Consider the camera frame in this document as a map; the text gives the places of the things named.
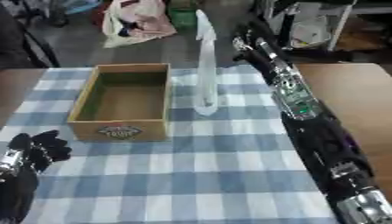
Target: box label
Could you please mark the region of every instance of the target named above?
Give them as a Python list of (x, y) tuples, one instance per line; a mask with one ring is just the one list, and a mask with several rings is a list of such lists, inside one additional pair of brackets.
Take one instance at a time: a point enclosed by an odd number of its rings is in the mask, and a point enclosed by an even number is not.
[(142, 133), (142, 131), (132, 126), (107, 126), (98, 129), (98, 133), (107, 137), (125, 140)]

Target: open box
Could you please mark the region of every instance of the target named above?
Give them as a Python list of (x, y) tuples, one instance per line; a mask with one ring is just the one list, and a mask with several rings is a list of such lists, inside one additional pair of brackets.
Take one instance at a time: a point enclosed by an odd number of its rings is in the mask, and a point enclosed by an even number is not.
[(168, 73), (167, 64), (97, 66), (68, 124), (80, 140), (165, 140)]

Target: blue and white tablecloth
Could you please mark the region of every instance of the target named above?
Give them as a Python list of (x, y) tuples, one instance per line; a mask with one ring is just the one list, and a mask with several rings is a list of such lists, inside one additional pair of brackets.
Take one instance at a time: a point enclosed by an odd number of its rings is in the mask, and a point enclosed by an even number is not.
[(73, 156), (41, 177), (25, 223), (336, 223), (294, 151), (261, 75), (219, 70), (218, 112), (193, 110), (195, 70), (172, 70), (169, 137), (79, 142), (67, 127), (89, 68), (49, 69), (0, 132), (60, 130)]

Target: robotic hand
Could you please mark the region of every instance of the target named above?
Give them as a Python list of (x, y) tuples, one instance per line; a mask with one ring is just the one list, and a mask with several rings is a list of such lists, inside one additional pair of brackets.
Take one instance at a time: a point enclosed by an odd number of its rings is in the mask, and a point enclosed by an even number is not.
[(70, 158), (67, 141), (51, 130), (30, 137), (15, 136), (0, 160), (0, 223), (20, 223), (30, 210), (39, 185), (38, 173), (54, 162)]
[(290, 140), (338, 221), (392, 224), (392, 207), (374, 182), (361, 149), (314, 97), (268, 25), (260, 20), (240, 25), (233, 45), (239, 52), (234, 59), (246, 60), (271, 87)]

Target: spray bottle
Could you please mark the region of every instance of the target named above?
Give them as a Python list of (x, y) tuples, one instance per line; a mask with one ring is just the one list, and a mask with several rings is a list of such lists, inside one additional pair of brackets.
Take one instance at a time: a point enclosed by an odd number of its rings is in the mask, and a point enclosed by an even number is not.
[(198, 34), (196, 39), (201, 40), (201, 48), (194, 106), (199, 114), (210, 116), (218, 109), (214, 44), (216, 33), (208, 17), (202, 10), (197, 10), (196, 16), (198, 18)]

